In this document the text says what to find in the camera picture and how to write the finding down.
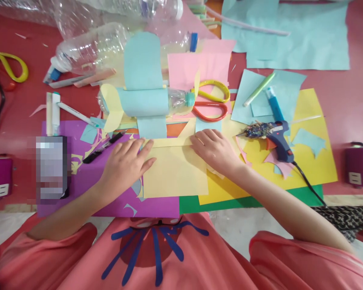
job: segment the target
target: purple paper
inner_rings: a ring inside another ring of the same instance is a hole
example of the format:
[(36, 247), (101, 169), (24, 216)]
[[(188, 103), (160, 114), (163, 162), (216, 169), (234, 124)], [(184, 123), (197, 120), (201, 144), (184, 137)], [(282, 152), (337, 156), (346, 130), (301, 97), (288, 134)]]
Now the purple paper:
[[(84, 155), (89, 151), (91, 145), (80, 140), (81, 135), (86, 127), (83, 121), (61, 121), (61, 135), (71, 137), (71, 153)], [(43, 123), (42, 135), (46, 135), (46, 125)], [(130, 135), (125, 135), (115, 144), (125, 142)], [(113, 144), (110, 148), (104, 151), (90, 164), (82, 164), (76, 175), (72, 175), (70, 184), (70, 196), (66, 199), (59, 200), (55, 205), (38, 205), (38, 216), (44, 217), (49, 215), (76, 197), (86, 192), (92, 187), (101, 177), (105, 167), (105, 163), (112, 152)], [(133, 217), (134, 211), (126, 205), (132, 206), (136, 211), (136, 218), (178, 218), (179, 217), (179, 197), (159, 197), (150, 198), (143, 201), (137, 197), (134, 190), (129, 188), (114, 202), (96, 212), (94, 216), (107, 217)]]

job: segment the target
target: red scissors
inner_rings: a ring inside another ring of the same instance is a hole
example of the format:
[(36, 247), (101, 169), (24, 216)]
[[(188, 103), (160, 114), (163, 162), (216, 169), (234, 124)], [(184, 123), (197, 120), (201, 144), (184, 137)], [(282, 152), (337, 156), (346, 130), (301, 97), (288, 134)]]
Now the red scissors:
[[(199, 84), (199, 87), (203, 87), (205, 85), (214, 85), (216, 87), (218, 87), (224, 94), (225, 94), (225, 98), (221, 99), (218, 97), (215, 97), (213, 95), (210, 95), (204, 91), (198, 91), (198, 95), (203, 96), (207, 99), (212, 100), (213, 102), (208, 102), (208, 101), (198, 101), (195, 102), (194, 108), (192, 109), (192, 111), (203, 121), (205, 122), (218, 122), (220, 120), (222, 120), (224, 117), (226, 117), (227, 112), (228, 112), (228, 108), (225, 105), (225, 103), (227, 103), (230, 100), (230, 90), (229, 88), (224, 85), (223, 83), (221, 83), (220, 81), (215, 81), (215, 80), (208, 80), (208, 81), (203, 81)], [(216, 108), (220, 108), (222, 110), (222, 114), (217, 117), (217, 118), (208, 118), (206, 116), (204, 116), (202, 113), (200, 113), (197, 109), (197, 107), (216, 107)]]

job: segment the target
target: black marker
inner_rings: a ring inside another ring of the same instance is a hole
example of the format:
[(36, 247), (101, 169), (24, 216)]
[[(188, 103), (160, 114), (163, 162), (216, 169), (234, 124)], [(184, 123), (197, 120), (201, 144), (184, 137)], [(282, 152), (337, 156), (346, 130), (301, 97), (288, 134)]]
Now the black marker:
[(84, 160), (83, 160), (83, 163), (84, 164), (89, 164), (89, 163), (92, 163), (94, 159), (97, 158), (97, 156), (101, 155), (102, 152), (110, 147), (114, 142), (116, 142), (117, 140), (119, 140), (125, 133), (126, 133), (127, 130), (125, 131), (121, 131), (119, 132), (117, 135), (115, 135), (114, 137), (112, 137), (108, 142), (106, 142), (104, 145), (102, 145), (102, 147), (96, 151), (94, 151), (93, 153), (91, 153), (88, 157), (86, 157)]

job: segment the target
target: blue marker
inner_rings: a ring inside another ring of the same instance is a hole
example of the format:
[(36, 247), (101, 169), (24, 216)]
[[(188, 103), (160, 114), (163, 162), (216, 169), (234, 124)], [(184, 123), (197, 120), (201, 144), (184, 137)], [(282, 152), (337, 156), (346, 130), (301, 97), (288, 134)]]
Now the blue marker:
[(275, 95), (273, 88), (268, 87), (266, 90), (267, 96), (269, 98), (269, 103), (271, 110), (273, 111), (273, 116), (276, 121), (284, 121), (284, 116), (281, 113), (280, 106), (278, 104), (277, 96)]

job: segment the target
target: hand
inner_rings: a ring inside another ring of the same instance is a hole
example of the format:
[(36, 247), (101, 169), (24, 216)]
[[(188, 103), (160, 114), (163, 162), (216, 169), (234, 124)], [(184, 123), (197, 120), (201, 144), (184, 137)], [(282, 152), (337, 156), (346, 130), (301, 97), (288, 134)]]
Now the hand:
[(209, 166), (229, 177), (244, 163), (236, 155), (231, 143), (218, 130), (205, 129), (190, 137), (191, 148)]
[(144, 138), (132, 139), (114, 147), (104, 172), (95, 185), (103, 206), (110, 204), (130, 188), (156, 161), (156, 158), (145, 161), (152, 149), (153, 140), (137, 154), (144, 141)]

